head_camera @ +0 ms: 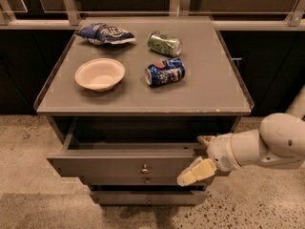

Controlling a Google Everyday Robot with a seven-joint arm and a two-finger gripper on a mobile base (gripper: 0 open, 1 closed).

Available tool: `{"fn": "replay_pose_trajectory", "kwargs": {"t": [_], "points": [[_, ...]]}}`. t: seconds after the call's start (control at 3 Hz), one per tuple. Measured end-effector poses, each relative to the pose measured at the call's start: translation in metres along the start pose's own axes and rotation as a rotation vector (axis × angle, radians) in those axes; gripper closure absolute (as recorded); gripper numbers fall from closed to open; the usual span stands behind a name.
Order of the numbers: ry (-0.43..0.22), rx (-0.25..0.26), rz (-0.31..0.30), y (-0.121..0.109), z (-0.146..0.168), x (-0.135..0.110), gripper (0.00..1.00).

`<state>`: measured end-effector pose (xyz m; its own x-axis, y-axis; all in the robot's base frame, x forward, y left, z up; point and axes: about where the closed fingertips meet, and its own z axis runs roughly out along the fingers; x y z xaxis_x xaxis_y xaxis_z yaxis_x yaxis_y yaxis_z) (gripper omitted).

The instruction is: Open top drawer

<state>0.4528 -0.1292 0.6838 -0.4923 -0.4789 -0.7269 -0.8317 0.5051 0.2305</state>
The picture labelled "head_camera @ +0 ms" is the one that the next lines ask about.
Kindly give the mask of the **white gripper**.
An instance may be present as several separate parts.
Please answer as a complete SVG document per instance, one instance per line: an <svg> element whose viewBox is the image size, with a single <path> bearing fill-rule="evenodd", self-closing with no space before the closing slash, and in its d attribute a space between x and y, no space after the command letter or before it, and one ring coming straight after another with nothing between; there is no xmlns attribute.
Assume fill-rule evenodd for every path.
<svg viewBox="0 0 305 229"><path fill-rule="evenodd" d="M232 134L218 136L199 135L197 141L203 146L208 146L207 154L209 158L202 158L200 156L194 160L177 177L177 183L184 187L212 177L217 169L221 172L239 169L240 165L234 157L232 138Z"/></svg>

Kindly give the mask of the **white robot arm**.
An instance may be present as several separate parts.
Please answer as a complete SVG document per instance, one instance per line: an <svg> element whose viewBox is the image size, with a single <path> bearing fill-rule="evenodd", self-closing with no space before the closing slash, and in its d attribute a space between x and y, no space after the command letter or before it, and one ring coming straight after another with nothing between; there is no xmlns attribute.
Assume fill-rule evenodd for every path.
<svg viewBox="0 0 305 229"><path fill-rule="evenodd" d="M296 169L305 162L305 86L284 113L269 114L255 130L237 134L200 135L206 149L178 177L184 187L212 177L217 171L230 172L256 165L274 169Z"/></svg>

